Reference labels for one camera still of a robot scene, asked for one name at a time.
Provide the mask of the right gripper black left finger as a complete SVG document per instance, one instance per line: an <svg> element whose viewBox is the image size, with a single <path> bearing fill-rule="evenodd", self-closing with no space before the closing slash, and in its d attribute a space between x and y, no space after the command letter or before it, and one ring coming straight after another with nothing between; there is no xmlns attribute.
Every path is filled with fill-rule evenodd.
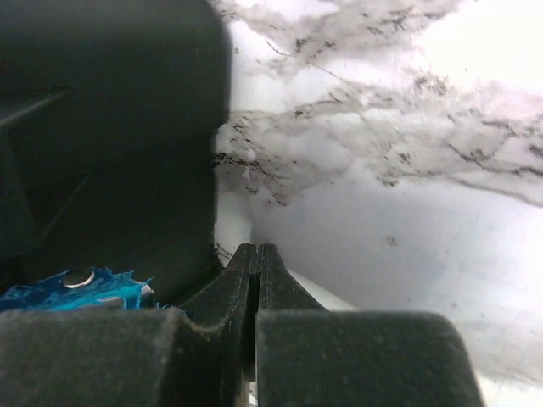
<svg viewBox="0 0 543 407"><path fill-rule="evenodd" d="M254 245L182 307L1 316L4 406L245 406Z"/></svg>

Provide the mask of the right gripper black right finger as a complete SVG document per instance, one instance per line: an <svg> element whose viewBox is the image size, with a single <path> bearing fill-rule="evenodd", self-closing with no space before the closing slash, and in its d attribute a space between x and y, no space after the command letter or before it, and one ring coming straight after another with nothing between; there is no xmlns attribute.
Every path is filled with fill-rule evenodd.
<svg viewBox="0 0 543 407"><path fill-rule="evenodd" d="M330 311L261 245L255 316L262 406L480 406L465 344L443 316Z"/></svg>

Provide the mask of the black plastic toolbox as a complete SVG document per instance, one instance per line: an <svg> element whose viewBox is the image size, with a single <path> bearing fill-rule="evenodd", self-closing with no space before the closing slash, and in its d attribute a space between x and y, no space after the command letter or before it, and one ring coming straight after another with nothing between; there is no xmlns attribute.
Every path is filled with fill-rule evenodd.
<svg viewBox="0 0 543 407"><path fill-rule="evenodd" d="M2 290L97 266L164 304L212 280L230 74L206 1L2 2Z"/></svg>

